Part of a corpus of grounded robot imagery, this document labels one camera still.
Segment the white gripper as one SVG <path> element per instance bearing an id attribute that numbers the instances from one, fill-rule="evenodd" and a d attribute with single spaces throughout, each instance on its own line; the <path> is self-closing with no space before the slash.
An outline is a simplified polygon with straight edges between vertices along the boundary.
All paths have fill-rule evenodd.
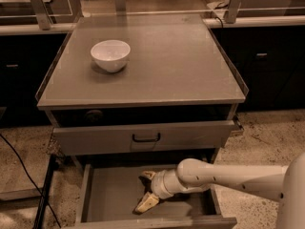
<path id="1" fill-rule="evenodd" d="M 176 170 L 163 170 L 161 172 L 143 171 L 141 176 L 152 180 L 152 193 L 147 192 L 134 209 L 135 213 L 145 213 L 159 203 L 159 199 L 167 199 L 185 189 L 180 182 Z"/>

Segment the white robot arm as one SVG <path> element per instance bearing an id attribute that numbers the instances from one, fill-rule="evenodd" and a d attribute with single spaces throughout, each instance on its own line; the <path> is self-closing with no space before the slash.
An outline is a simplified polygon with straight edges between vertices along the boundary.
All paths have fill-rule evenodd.
<path id="1" fill-rule="evenodd" d="M 145 171 L 151 190 L 135 207 L 152 209 L 176 194 L 203 192 L 212 184 L 276 201 L 276 229 L 305 229 L 305 154 L 287 166 L 219 165 L 198 159 L 182 160 L 174 169 Z"/>

